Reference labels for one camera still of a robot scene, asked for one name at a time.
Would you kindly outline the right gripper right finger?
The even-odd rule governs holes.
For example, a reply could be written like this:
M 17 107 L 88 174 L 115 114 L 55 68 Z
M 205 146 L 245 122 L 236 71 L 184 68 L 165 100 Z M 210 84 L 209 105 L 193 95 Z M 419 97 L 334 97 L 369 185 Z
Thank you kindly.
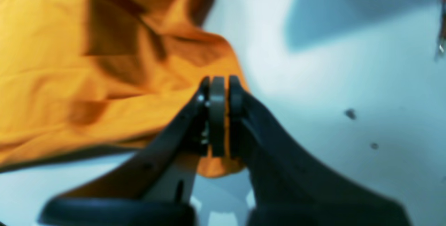
M 230 154 L 249 170 L 248 226 L 409 226 L 403 207 L 308 153 L 236 76 L 229 78 Z

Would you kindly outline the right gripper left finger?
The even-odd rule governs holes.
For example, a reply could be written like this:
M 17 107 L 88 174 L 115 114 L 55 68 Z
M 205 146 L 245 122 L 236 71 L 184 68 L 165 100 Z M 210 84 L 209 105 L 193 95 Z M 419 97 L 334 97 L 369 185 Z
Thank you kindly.
M 40 226 L 194 226 L 199 160 L 225 156 L 225 80 L 205 77 L 188 104 L 116 169 L 46 203 Z

